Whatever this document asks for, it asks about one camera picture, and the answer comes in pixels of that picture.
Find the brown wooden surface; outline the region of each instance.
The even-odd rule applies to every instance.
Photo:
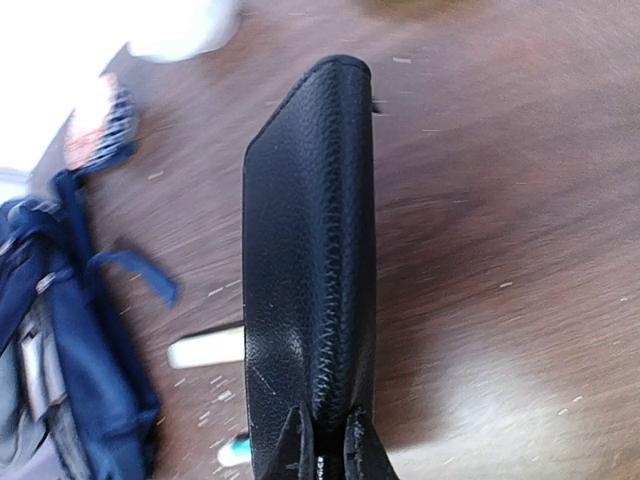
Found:
[[[109,272],[164,399],[156,478],[250,478],[215,460],[246,428],[243,366],[176,372],[166,349],[241,318],[244,149],[338,52],[384,110],[377,425],[400,477],[640,478],[639,33],[631,1],[283,0],[213,54],[121,52],[140,149],[92,177],[96,235],[184,286],[169,311]],[[58,139],[36,185],[59,158]]]

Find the blue backpack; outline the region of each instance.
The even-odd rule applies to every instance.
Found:
[[[26,478],[25,449],[35,456],[47,440],[72,480],[143,480],[155,461],[160,400],[100,267],[140,273],[169,306],[178,287],[131,251],[95,254],[80,177],[63,171],[52,185],[58,203],[0,207],[0,381],[16,390],[3,385],[10,398],[0,398],[0,477]],[[3,452],[7,445],[16,451]]]

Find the leather case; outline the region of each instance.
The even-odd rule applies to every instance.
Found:
[[[395,478],[371,424],[371,109],[366,64],[328,57],[247,149],[245,369],[257,479]],[[369,454],[363,445],[389,476],[353,466]]]

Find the wooden table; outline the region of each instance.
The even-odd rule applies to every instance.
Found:
[[[243,366],[173,371],[182,335],[241,318],[241,169],[317,59],[369,63],[377,425],[403,479],[640,478],[640,4],[253,2],[219,52],[108,70],[140,148],[90,181],[101,247],[133,240],[184,287],[166,310],[109,270],[164,399],[156,479],[220,470]],[[60,137],[35,184],[60,162]]]

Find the black leather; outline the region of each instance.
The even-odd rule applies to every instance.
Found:
[[[245,368],[258,479],[275,471],[283,448],[279,439],[306,409],[324,478],[343,478],[347,418],[356,407],[372,417],[370,81],[358,59],[321,60],[247,149]]]

